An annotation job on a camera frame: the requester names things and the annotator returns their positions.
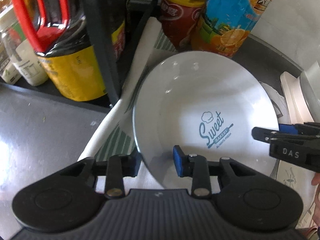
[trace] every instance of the white dish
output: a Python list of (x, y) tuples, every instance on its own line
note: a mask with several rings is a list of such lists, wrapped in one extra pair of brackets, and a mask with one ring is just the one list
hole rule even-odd
[[(133, 110), (138, 150), (165, 188), (191, 188), (191, 178), (177, 176), (174, 145), (209, 161), (228, 156), (269, 176), (275, 159), (269, 144), (253, 140), (255, 126), (278, 130), (265, 90), (238, 63), (204, 51), (180, 53), (155, 67)], [(212, 189), (219, 191), (213, 177)]]

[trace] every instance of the jar lid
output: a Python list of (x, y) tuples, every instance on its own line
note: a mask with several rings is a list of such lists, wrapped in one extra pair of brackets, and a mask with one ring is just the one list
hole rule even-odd
[(186, 7), (202, 7), (205, 3), (204, 0), (168, 0), (172, 3), (176, 3)]
[(14, 13), (13, 5), (10, 5), (2, 13), (0, 13), (0, 31), (5, 30), (15, 21), (17, 21), (17, 17)]

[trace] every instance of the striped cloth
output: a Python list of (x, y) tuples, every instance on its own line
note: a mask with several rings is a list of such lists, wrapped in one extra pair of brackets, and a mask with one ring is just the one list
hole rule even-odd
[[(150, 57), (163, 54), (162, 58), (160, 57), (160, 61), (162, 61), (176, 53), (177, 50), (161, 30), (154, 45), (154, 53)], [(128, 108), (124, 114), (123, 119), (116, 125), (116, 127), (109, 135), (108, 139), (96, 153), (95, 159), (97, 161), (106, 161), (108, 158), (116, 154), (129, 155), (135, 148), (136, 143), (133, 138), (132, 127), (133, 106), (139, 91), (139, 87), (141, 86), (144, 78), (156, 65), (157, 64), (153, 64), (152, 59), (148, 60), (148, 63), (144, 68), (142, 75), (140, 76), (139, 81), (137, 82), (137, 85), (134, 89), (132, 98), (128, 104)]]

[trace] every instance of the plate rim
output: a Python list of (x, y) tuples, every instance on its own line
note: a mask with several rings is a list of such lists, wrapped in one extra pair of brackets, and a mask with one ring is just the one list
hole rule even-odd
[[(162, 65), (164, 62), (170, 60), (171, 58), (174, 58), (174, 57), (177, 57), (177, 55), (181, 55), (181, 54), (185, 54), (185, 53), (194, 53), (194, 54), (207, 54), (207, 55), (212, 55), (212, 56), (215, 56), (215, 57), (220, 57), (220, 58), (224, 58), (224, 59), (227, 59), (228, 61), (232, 61), (233, 63), (236, 63), (237, 65), (239, 65), (243, 71), (247, 72), (252, 78), (254, 78), (258, 84), (260, 85), (260, 87), (262, 88), (262, 90), (264, 91), (265, 95), (267, 96), (267, 98), (269, 99), (269, 102), (271, 104), (271, 106), (273, 107), (273, 104), (271, 102), (271, 99), (269, 97), (269, 95), (267, 94), (267, 92), (265, 91), (265, 89), (262, 87), (262, 85), (260, 84), (260, 82), (255, 78), (255, 76), (253, 76), (253, 74), (251, 72), (249, 72), (245, 67), (243, 67), (242, 65), (240, 65), (239, 63), (235, 62), (234, 60), (230, 59), (230, 58), (227, 58), (227, 57), (224, 57), (222, 55), (219, 55), (219, 54), (216, 54), (216, 53), (213, 53), (213, 52), (208, 52), (208, 51), (199, 51), (199, 50), (191, 50), (191, 51), (184, 51), (184, 52), (181, 52), (181, 53), (177, 53), (175, 55), (172, 55), (168, 58), (166, 58), (165, 60), (161, 61), (159, 64), (157, 64), (156, 66), (154, 66), (147, 74), (146, 76), (143, 78), (143, 80), (141, 81), (141, 84), (139, 86), (139, 89), (137, 90), (137, 96), (136, 96), (136, 99), (135, 99), (135, 102), (134, 102), (134, 105), (133, 105), (133, 110), (132, 110), (132, 128), (133, 128), (133, 137), (134, 137), (134, 141), (135, 141), (135, 144), (136, 144), (136, 147), (137, 147), (137, 150), (141, 153), (141, 150), (140, 150), (140, 147), (139, 147), (139, 143), (138, 143), (138, 140), (137, 140), (137, 133), (136, 133), (136, 122), (135, 122), (135, 117), (136, 117), (136, 107), (137, 107), (137, 102), (138, 102), (138, 98), (139, 98), (139, 95), (140, 95), (140, 91), (143, 87), (143, 84), (145, 83), (146, 79), (149, 77), (149, 75), (160, 65)], [(276, 118), (276, 122), (277, 122), (277, 130), (279, 130), (279, 123), (278, 123), (278, 120)], [(142, 157), (142, 160), (146, 166), (146, 168), (148, 169), (148, 171), (150, 172), (150, 174), (152, 175), (152, 177), (162, 186), (164, 187), (165, 189), (168, 188), (163, 182), (159, 182), (158, 179), (154, 176), (154, 173), (152, 172), (152, 170), (149, 168), (149, 164), (146, 162), (145, 160), (145, 157), (143, 154), (141, 154), (141, 157)]]

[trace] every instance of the yellow lid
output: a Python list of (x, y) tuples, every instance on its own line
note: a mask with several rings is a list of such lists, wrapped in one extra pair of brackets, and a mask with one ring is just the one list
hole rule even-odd
[(202, 7), (205, 3), (204, 0), (167, 0), (186, 7)]

